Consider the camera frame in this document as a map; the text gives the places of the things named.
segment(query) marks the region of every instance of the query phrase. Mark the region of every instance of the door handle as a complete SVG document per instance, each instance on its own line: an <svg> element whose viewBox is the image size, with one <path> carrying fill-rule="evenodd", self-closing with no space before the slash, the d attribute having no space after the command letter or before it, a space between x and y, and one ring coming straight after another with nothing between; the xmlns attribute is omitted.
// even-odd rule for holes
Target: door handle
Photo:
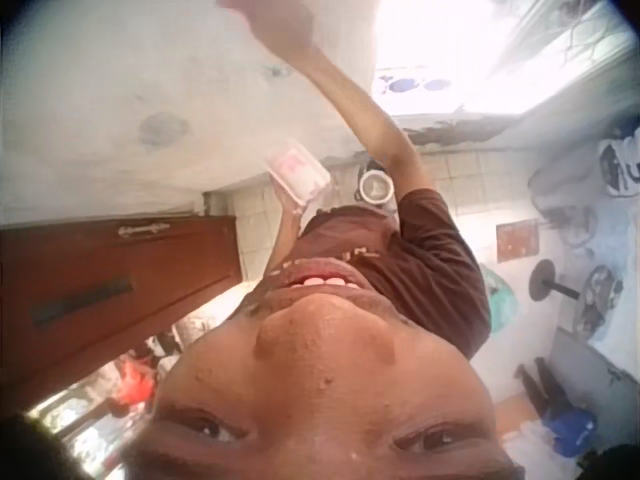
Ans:
<svg viewBox="0 0 640 480"><path fill-rule="evenodd" d="M122 238L129 238L131 235L137 233L158 233L161 230L171 228L168 223L152 223L150 225L143 225L141 227L120 227L118 229L118 235Z"/></svg>

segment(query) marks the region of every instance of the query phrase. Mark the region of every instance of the raised arm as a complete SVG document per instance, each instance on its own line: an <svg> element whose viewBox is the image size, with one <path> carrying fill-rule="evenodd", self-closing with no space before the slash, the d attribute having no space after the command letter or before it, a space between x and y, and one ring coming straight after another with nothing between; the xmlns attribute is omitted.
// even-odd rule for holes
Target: raised arm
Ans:
<svg viewBox="0 0 640 480"><path fill-rule="evenodd" d="M241 12L255 37L333 104L369 155L391 176L398 202L413 190L434 188L404 132L313 43L313 17L299 0L220 0L220 4Z"/></svg>

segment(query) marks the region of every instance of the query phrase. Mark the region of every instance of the nose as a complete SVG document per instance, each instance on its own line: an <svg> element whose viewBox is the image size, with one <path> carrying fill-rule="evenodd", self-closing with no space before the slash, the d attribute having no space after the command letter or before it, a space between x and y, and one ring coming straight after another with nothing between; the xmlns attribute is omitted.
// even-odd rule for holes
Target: nose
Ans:
<svg viewBox="0 0 640 480"><path fill-rule="evenodd" d="M379 369L392 365L395 348L390 326L380 317L335 295L313 294L262 323L256 359L301 370Z"/></svg>

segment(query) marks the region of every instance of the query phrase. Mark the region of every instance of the dark hair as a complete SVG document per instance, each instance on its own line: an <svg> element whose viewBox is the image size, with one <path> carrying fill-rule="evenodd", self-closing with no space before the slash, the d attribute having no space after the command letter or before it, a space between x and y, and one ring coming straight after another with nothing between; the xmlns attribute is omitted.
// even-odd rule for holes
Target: dark hair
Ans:
<svg viewBox="0 0 640 480"><path fill-rule="evenodd" d="M91 479L42 423L20 414L0 421L0 471L10 480Z"/></svg>

